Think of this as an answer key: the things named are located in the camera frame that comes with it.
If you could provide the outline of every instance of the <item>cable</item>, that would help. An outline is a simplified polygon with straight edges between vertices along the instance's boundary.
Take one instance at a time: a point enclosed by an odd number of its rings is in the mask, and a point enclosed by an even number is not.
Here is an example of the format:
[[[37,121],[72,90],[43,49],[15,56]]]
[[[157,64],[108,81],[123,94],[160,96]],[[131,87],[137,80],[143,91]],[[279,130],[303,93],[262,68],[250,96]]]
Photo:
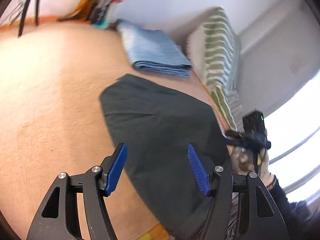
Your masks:
[[[9,21],[11,21],[10,22],[10,26],[11,26],[20,17],[20,15],[22,14],[23,6],[24,6],[24,1],[23,0],[18,0],[17,6],[11,11],[11,13],[9,13],[7,15],[7,17],[5,17],[3,19],[3,21],[0,23],[0,25],[2,25],[9,18]]]

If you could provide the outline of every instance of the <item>folded blue cloth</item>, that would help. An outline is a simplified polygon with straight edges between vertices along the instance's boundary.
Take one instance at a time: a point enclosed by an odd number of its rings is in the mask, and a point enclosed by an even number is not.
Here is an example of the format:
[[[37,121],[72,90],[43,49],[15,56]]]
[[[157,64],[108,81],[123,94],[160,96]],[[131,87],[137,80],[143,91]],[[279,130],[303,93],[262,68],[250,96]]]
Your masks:
[[[133,68],[189,76],[190,61],[163,31],[145,30],[126,20],[118,20],[116,28]]]

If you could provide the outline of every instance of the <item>brown fabric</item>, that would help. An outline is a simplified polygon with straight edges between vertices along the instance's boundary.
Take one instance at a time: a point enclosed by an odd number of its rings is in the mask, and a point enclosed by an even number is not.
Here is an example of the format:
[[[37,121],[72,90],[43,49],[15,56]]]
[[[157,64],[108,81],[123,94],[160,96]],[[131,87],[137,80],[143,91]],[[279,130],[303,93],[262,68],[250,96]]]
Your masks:
[[[77,23],[26,26],[0,33],[0,210],[26,239],[33,216],[55,177],[87,171],[113,153],[99,95],[132,73],[210,104],[194,74],[179,78],[131,68],[116,32]],[[106,199],[119,240],[157,225],[123,172]],[[90,239],[82,197],[80,224]]]

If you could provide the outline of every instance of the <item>blue gripper pad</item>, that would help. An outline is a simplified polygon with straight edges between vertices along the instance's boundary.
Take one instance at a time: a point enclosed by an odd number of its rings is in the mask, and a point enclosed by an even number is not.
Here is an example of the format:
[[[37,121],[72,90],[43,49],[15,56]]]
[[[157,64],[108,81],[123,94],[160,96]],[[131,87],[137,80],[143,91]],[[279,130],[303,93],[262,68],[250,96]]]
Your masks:
[[[113,191],[115,191],[125,161],[127,160],[127,156],[128,149],[127,146],[124,144],[108,173],[107,186],[105,188],[105,192],[107,193],[107,195],[110,195]]]
[[[204,156],[195,144],[189,144],[188,146],[188,159],[200,191],[204,192],[205,195],[208,196],[211,191],[209,175],[212,174],[212,170],[209,168]]]

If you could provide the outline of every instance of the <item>black tripod leg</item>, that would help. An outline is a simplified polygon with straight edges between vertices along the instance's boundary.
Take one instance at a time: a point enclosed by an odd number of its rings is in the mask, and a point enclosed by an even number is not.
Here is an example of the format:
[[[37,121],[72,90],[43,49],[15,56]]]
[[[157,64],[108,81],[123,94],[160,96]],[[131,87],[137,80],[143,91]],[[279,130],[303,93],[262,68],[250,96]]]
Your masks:
[[[23,31],[23,27],[24,27],[24,21],[26,19],[26,15],[27,15],[27,11],[28,11],[28,7],[29,7],[29,3],[31,0],[26,0],[23,6],[23,10],[22,10],[22,15],[21,15],[21,20],[20,20],[20,24],[19,24],[19,33],[18,33],[18,37],[20,37],[22,35],[22,31]]]
[[[40,0],[37,0],[36,1],[36,15],[35,15],[36,26],[39,26],[39,4],[40,4]]]

